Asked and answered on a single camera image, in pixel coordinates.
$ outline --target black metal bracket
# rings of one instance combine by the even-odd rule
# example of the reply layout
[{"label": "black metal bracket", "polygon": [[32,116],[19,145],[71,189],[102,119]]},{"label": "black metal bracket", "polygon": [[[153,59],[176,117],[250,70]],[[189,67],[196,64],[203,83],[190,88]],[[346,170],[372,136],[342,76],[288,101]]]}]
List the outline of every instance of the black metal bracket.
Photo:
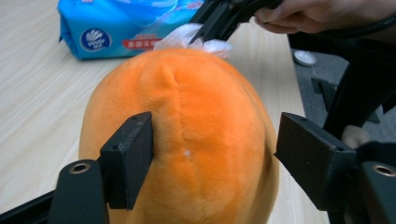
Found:
[{"label": "black metal bracket", "polygon": [[65,166],[56,189],[0,215],[0,223],[108,223],[110,208],[134,208],[149,171],[151,113],[128,118],[101,149],[97,161]]},{"label": "black metal bracket", "polygon": [[283,113],[275,155],[318,210],[348,223],[396,223],[396,144],[351,149],[314,122]]}]

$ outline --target table surface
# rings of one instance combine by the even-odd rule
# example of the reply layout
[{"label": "table surface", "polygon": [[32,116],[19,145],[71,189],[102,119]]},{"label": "table surface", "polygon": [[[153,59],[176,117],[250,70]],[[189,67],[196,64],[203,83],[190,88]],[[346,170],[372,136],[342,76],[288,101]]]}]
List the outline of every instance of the table surface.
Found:
[{"label": "table surface", "polygon": [[[98,82],[126,59],[79,61],[58,42],[57,1],[0,2],[0,214],[55,189],[78,159],[83,113]],[[230,38],[229,62],[253,84],[279,126],[281,112],[303,115],[285,35],[254,22]],[[328,223],[281,167],[269,223]]]}]

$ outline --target white tissue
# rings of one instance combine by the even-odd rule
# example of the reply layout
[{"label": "white tissue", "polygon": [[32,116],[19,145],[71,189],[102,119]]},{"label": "white tissue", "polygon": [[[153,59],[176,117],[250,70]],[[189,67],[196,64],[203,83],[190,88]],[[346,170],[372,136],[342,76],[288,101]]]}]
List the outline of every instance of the white tissue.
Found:
[{"label": "white tissue", "polygon": [[201,24],[187,23],[178,27],[164,39],[155,43],[154,50],[174,48],[200,49],[223,59],[229,58],[232,46],[225,41],[215,39],[203,43],[202,39],[198,38],[190,44],[190,41],[198,33],[201,26]]}]

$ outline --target orange plush toy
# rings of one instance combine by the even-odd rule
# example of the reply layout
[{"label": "orange plush toy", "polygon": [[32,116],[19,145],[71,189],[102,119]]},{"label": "orange plush toy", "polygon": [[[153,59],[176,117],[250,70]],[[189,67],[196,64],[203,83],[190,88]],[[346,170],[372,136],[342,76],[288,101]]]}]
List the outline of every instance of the orange plush toy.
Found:
[{"label": "orange plush toy", "polygon": [[276,135],[261,99],[224,60],[162,49],[113,70],[93,92],[79,158],[97,159],[132,115],[152,112],[153,154],[133,211],[111,223],[265,223],[277,193]]}]

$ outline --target tissue package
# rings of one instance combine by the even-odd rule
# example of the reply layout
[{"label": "tissue package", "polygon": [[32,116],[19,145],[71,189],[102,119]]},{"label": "tissue package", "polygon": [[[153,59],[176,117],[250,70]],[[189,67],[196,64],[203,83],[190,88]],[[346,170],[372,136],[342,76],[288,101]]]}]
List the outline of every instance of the tissue package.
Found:
[{"label": "tissue package", "polygon": [[187,23],[204,0],[60,0],[60,41],[81,60],[132,57]]}]

